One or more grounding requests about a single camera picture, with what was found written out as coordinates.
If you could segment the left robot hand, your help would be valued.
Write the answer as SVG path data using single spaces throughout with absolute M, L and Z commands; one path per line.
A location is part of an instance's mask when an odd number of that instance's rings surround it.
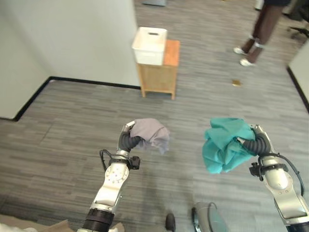
M 117 145 L 117 151 L 125 151 L 130 152 L 131 149 L 135 148 L 139 142 L 142 140 L 140 136 L 133 136 L 131 137 L 130 132 L 131 129 L 136 124 L 135 121 L 131 121 L 126 123 L 121 130 L 119 139 L 118 139 L 118 145 Z

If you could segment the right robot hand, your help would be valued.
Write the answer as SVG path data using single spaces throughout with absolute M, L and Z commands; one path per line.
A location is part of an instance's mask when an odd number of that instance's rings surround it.
M 255 135 L 254 140 L 237 137 L 237 141 L 240 142 L 244 148 L 259 156 L 276 153 L 268 134 L 260 125 L 250 124 L 250 129 Z

